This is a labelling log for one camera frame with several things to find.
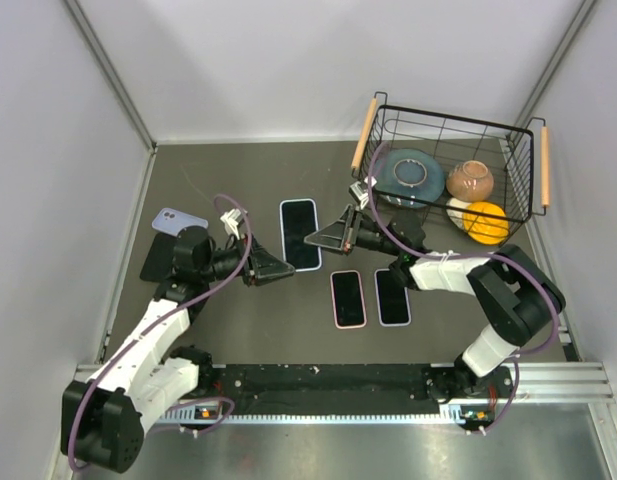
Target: wall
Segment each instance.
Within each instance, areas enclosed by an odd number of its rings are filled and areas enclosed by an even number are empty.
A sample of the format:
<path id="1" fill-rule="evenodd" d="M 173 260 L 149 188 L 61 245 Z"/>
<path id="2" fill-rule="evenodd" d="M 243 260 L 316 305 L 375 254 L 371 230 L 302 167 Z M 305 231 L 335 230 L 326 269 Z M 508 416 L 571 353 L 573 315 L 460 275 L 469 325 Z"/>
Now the wall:
<path id="1" fill-rule="evenodd" d="M 600 2 L 537 114 L 552 127 L 555 192 L 540 226 L 580 348 L 617 394 L 617 0 Z"/>
<path id="2" fill-rule="evenodd" d="M 61 2 L 0 1 L 0 480 L 44 476 L 146 160 Z"/>
<path id="3" fill-rule="evenodd" d="M 81 0 L 160 141 L 356 137 L 375 90 L 513 122 L 571 0 Z"/>

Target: bowl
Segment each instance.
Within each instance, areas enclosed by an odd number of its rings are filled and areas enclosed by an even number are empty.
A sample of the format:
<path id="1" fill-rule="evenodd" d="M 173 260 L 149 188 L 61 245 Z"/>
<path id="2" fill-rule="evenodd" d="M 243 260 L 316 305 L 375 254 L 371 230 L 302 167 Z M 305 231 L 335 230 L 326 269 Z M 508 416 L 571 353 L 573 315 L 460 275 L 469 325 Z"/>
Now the bowl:
<path id="1" fill-rule="evenodd" d="M 436 201 L 444 192 L 444 171 L 437 161 L 421 150 L 401 148 L 392 150 L 382 162 L 376 176 L 376 189 L 410 198 L 384 195 L 384 199 L 401 207 L 422 208 Z"/>
<path id="2" fill-rule="evenodd" d="M 463 215 L 464 230 L 473 240 L 484 245 L 497 245 L 508 237 L 510 232 L 508 220 L 480 215 L 486 213 L 505 217 L 506 214 L 501 207 L 490 202 L 475 202 L 468 206 L 468 210 L 471 212 Z"/>
<path id="3" fill-rule="evenodd" d="M 446 206 L 454 207 L 454 208 L 463 208 L 464 210 L 467 210 L 468 207 L 470 206 L 470 203 L 464 202 L 463 200 L 459 200 L 458 198 L 452 197 L 450 200 L 446 202 Z M 460 230 L 464 229 L 464 212 L 459 212 L 457 210 L 452 210 L 451 208 L 449 208 L 446 210 L 446 213 L 448 214 L 448 218 L 450 218 L 450 221 L 454 223 L 457 226 L 457 228 L 459 228 Z"/>
<path id="4" fill-rule="evenodd" d="M 477 160 L 457 165 L 446 180 L 446 188 L 453 197 L 470 203 L 487 200 L 494 187 L 490 169 Z"/>

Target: yellow bowl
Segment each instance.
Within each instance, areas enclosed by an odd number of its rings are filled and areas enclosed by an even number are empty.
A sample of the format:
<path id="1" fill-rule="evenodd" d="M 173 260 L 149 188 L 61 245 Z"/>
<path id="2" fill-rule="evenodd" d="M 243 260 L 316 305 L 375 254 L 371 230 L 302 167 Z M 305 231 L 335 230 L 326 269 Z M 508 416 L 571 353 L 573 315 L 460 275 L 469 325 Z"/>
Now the yellow bowl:
<path id="1" fill-rule="evenodd" d="M 508 220 L 479 215 L 480 213 L 486 213 L 488 215 L 505 217 L 506 214 L 499 206 L 490 202 L 475 202 L 466 210 L 475 212 L 464 213 L 463 219 L 464 229 L 473 240 L 484 245 L 497 245 L 506 239 L 509 232 Z"/>

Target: black smartphone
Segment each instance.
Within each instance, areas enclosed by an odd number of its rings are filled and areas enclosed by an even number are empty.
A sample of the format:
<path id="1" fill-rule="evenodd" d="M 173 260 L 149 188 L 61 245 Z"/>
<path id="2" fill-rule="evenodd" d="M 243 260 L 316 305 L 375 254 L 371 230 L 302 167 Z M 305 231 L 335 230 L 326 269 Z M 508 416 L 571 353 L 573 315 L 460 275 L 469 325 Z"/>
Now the black smartphone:
<path id="1" fill-rule="evenodd" d="M 284 261 L 296 272 L 317 270 L 321 267 L 321 249 L 306 245 L 306 235 L 317 231 L 317 206 L 309 198 L 284 200 L 279 205 L 281 246 Z"/>
<path id="2" fill-rule="evenodd" d="M 406 289 L 397 284 L 389 270 L 375 272 L 379 323 L 384 327 L 402 327 L 410 323 L 410 305 Z"/>
<path id="3" fill-rule="evenodd" d="M 360 328 L 366 325 L 366 307 L 359 272 L 334 272 L 330 275 L 330 286 L 337 328 Z"/>

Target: wooden handle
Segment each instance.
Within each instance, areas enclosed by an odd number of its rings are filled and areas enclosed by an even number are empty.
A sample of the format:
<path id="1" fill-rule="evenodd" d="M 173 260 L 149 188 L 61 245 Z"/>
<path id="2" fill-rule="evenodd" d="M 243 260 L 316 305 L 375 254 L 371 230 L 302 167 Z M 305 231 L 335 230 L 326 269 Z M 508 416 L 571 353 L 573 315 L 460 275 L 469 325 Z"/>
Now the wooden handle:
<path id="1" fill-rule="evenodd" d="M 550 206 L 550 138 L 548 127 L 541 128 L 541 206 Z"/>
<path id="2" fill-rule="evenodd" d="M 372 127 L 372 121 L 375 118 L 375 111 L 377 110 L 377 97 L 373 97 L 366 113 L 366 121 L 364 122 L 364 128 L 361 130 L 361 136 L 359 142 L 357 142 L 357 149 L 355 155 L 352 157 L 352 168 L 354 171 L 359 170 L 361 165 L 361 159 L 364 156 L 364 150 L 366 149 L 366 143 L 368 142 L 368 135 L 370 135 L 370 128 Z"/>

